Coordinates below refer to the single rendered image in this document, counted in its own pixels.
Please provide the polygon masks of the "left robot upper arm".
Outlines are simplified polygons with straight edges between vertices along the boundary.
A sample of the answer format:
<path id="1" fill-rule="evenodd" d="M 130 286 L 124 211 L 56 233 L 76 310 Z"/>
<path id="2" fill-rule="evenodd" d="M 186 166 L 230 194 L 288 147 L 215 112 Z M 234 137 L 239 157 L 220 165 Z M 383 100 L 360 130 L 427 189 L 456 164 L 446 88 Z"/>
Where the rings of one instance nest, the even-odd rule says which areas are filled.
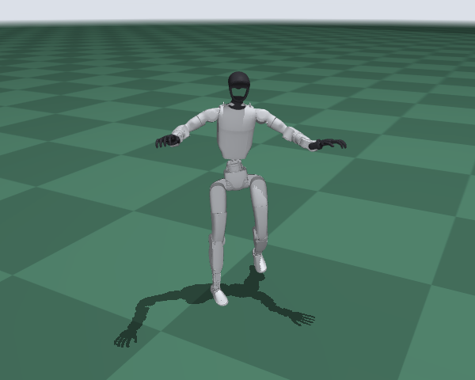
<path id="1" fill-rule="evenodd" d="M 269 111 L 265 109 L 255 108 L 256 113 L 256 122 L 259 124 L 266 123 L 268 127 L 271 129 L 278 131 L 279 133 L 283 134 L 283 138 L 287 141 L 291 142 L 291 137 L 295 131 L 290 129 L 285 123 L 275 116 L 273 116 Z"/>

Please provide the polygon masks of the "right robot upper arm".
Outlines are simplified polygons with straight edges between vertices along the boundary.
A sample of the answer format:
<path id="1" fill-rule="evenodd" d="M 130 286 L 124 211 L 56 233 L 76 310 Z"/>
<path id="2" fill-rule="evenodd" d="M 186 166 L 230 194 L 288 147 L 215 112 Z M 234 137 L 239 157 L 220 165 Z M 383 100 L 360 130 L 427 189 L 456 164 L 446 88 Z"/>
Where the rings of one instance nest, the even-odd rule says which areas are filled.
<path id="1" fill-rule="evenodd" d="M 204 126 L 206 122 L 215 122 L 219 117 L 219 110 L 220 108 L 210 108 L 191 118 L 182 127 L 185 132 L 184 139 L 190 136 L 189 132 Z"/>

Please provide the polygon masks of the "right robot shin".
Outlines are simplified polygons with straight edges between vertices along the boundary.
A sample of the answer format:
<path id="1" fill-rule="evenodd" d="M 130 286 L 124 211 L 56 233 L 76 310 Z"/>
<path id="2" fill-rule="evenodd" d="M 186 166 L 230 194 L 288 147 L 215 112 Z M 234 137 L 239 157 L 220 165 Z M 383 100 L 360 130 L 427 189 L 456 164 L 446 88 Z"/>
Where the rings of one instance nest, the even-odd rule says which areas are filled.
<path id="1" fill-rule="evenodd" d="M 209 234 L 209 261 L 212 271 L 212 283 L 213 283 L 213 290 L 215 291 L 215 286 L 217 285 L 217 289 L 220 289 L 220 281 L 221 281 L 221 271 L 223 267 L 223 254 L 224 248 L 222 246 L 221 241 L 215 242 L 215 245 L 212 241 L 212 234 Z"/>

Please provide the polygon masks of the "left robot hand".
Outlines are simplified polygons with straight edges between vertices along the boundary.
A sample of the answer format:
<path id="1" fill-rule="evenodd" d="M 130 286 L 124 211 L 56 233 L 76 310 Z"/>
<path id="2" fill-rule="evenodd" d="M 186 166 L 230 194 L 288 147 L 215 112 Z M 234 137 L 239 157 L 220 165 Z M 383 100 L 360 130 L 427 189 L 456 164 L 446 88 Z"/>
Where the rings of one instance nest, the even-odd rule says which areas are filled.
<path id="1" fill-rule="evenodd" d="M 327 146 L 327 145 L 329 145 L 331 147 L 334 147 L 334 145 L 333 145 L 334 143 L 339 144 L 342 149 L 347 148 L 346 143 L 341 139 L 336 139 L 336 140 L 334 140 L 334 139 L 323 139 L 323 140 L 317 139 L 316 142 L 312 142 L 312 143 L 309 144 L 309 149 L 310 150 L 315 150 L 315 149 L 320 150 L 320 149 L 322 149 L 323 146 Z"/>

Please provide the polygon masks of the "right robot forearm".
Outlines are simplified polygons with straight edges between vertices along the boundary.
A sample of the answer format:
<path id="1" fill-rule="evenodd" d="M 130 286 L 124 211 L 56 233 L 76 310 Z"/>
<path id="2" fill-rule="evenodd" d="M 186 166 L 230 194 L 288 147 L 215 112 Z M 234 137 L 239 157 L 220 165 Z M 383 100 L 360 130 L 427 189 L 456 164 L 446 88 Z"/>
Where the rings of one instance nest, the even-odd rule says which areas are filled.
<path id="1" fill-rule="evenodd" d="M 180 125 L 180 126 L 176 127 L 172 132 L 172 135 L 176 135 L 180 138 L 180 143 L 183 142 L 183 139 L 184 139 L 184 136 L 185 136 L 185 132 L 182 129 L 183 126 L 184 125 Z M 178 143 L 176 145 L 172 145 L 171 147 L 179 146 L 180 143 Z"/>

